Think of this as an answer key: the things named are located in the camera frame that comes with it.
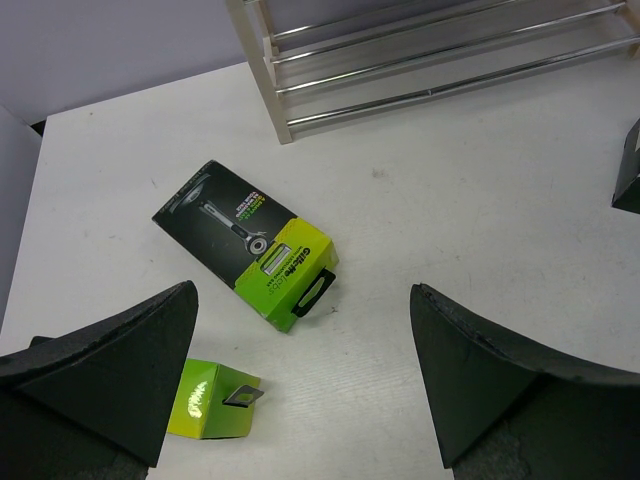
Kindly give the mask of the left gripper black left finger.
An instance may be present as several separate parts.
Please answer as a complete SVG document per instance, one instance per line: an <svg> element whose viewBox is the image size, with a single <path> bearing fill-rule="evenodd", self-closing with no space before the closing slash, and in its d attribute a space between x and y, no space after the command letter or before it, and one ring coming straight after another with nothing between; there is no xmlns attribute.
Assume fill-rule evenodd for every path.
<svg viewBox="0 0 640 480"><path fill-rule="evenodd" d="M146 478L159 460L197 312L196 286L184 281L2 356L2 478Z"/></svg>

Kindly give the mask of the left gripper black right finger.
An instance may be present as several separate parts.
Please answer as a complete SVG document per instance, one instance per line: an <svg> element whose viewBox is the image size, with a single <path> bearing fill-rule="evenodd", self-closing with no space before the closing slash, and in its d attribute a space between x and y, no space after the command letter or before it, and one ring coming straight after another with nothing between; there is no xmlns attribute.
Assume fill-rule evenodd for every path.
<svg viewBox="0 0 640 480"><path fill-rule="evenodd" d="M411 289L410 318L455 478L638 478L638 374L549 348L426 284Z"/></svg>

